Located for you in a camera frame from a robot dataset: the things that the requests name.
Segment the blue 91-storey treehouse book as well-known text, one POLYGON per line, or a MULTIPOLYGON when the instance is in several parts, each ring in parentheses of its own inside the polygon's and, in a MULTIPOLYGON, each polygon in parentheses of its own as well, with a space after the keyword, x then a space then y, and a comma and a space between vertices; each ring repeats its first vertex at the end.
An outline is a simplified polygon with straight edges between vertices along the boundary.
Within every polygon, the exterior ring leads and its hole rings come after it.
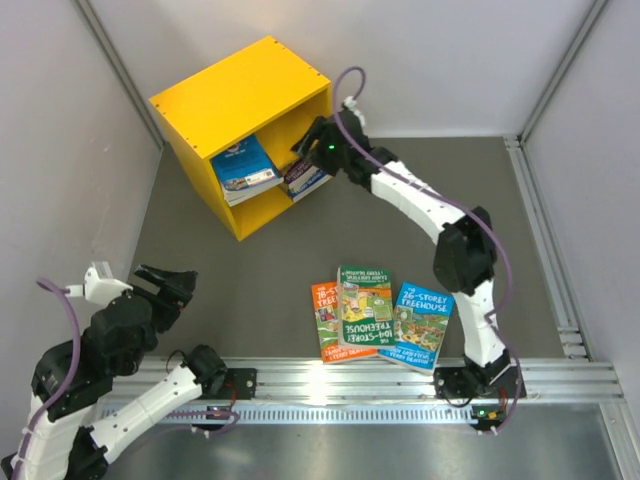
POLYGON ((300 188, 296 190, 290 190, 288 192, 288 195, 293 202, 298 202, 331 179, 331 175, 328 175, 321 171, 317 171, 300 188))

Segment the blue thick paperback book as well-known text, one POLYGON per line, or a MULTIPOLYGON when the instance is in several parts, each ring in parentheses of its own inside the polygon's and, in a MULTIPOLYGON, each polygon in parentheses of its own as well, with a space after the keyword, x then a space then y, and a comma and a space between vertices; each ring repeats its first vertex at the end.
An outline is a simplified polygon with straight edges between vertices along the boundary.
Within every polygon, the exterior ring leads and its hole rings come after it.
POLYGON ((211 159, 223 190, 238 191, 283 181, 266 150, 250 135, 211 159))

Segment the dark Tale of Two Cities book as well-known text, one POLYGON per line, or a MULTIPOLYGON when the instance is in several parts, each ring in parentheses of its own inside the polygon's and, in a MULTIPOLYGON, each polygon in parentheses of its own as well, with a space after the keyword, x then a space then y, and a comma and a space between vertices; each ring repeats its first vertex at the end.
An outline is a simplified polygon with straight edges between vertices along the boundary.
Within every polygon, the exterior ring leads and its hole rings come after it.
POLYGON ((262 193, 266 193, 267 191, 271 190, 272 188, 278 187, 279 183, 275 183, 275 184, 267 184, 267 185, 262 185, 262 186, 255 186, 255 187, 251 187, 251 188, 247 188, 247 189, 243 189, 243 190, 238 190, 238 191, 227 191, 226 189, 223 190, 223 196, 224 196, 224 200, 225 202, 230 206, 230 207, 234 207, 236 205, 239 205, 245 201, 248 201, 252 198, 257 197, 258 195, 261 195, 262 193))

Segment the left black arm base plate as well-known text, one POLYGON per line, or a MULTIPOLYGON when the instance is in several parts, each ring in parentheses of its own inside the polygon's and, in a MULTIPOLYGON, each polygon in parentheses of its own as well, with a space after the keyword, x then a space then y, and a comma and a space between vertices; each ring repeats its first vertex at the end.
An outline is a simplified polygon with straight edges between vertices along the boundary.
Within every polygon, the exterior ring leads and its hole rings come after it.
POLYGON ((229 368, 216 398, 222 400, 251 400, 257 388, 255 368, 229 368))

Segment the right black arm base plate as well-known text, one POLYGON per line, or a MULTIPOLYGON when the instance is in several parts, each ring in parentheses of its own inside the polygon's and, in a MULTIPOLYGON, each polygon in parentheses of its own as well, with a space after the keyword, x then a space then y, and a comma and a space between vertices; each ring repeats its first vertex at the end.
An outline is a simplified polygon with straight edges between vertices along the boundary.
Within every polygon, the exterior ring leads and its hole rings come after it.
POLYGON ((443 400, 463 402, 469 399, 500 399, 503 395, 512 400, 517 392, 520 398, 527 396, 524 381, 518 381, 515 366, 510 366, 491 384, 482 383, 466 367, 437 367, 433 378, 436 397, 443 400))

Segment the light blue treehouse book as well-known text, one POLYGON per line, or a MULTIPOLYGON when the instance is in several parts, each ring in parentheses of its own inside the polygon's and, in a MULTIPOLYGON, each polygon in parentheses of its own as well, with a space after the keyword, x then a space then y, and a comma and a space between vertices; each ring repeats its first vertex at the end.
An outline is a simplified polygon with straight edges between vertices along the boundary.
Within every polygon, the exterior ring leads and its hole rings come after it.
POLYGON ((394 340, 378 355, 387 361, 432 374, 455 306, 452 295, 404 282, 394 307, 394 340))

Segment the orange 78-storey treehouse book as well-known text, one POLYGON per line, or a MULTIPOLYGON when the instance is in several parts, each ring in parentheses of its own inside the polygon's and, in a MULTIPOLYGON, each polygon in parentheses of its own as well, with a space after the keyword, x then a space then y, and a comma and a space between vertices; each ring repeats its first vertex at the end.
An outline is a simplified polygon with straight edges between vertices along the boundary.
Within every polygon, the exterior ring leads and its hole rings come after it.
POLYGON ((338 302, 336 282, 311 286, 321 359, 324 364, 338 364, 377 356, 376 349, 342 348, 338 342, 338 302))

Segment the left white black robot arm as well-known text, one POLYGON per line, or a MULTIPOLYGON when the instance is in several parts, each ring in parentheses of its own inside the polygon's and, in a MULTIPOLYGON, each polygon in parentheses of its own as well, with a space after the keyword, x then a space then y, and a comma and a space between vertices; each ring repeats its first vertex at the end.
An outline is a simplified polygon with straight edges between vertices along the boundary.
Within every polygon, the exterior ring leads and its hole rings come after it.
POLYGON ((72 337, 46 351, 31 380, 30 413, 15 453, 1 461, 9 479, 100 479, 141 435, 191 400, 225 388, 227 367, 214 349, 198 345, 161 381, 110 417, 91 419, 117 377, 136 374, 160 334, 193 298, 198 274, 144 264, 135 276, 150 292, 116 279, 108 263, 94 262, 78 285, 60 288, 40 277, 56 296, 72 337))

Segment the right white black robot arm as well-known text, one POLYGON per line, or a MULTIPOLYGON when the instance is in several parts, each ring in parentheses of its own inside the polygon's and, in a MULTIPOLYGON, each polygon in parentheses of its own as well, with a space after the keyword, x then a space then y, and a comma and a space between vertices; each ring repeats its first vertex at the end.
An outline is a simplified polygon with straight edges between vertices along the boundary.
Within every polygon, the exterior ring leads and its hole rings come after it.
POLYGON ((316 117, 291 148, 329 175, 344 172, 355 185, 417 224, 435 245, 433 271, 455 299, 464 333, 464 367, 448 393, 490 396, 511 366, 493 303, 494 266, 501 246, 488 212, 438 194, 391 151, 373 147, 357 116, 341 110, 316 117))

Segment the green 104-storey treehouse book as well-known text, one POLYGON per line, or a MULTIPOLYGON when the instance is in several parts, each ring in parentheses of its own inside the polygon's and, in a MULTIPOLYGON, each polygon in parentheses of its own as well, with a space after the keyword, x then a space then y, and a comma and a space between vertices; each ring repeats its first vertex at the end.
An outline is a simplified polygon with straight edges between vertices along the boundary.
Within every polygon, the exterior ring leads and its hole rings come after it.
POLYGON ((391 272, 340 265, 337 270, 338 343, 352 349, 391 349, 394 333, 391 272))

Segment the purple 52-storey treehouse book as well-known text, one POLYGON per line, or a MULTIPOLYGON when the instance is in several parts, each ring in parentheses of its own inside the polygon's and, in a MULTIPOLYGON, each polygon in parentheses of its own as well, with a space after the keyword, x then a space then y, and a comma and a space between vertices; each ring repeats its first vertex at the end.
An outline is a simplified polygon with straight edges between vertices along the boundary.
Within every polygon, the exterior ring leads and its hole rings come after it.
POLYGON ((304 185, 318 168, 308 158, 300 158, 293 162, 283 175, 284 184, 291 190, 296 190, 304 185))

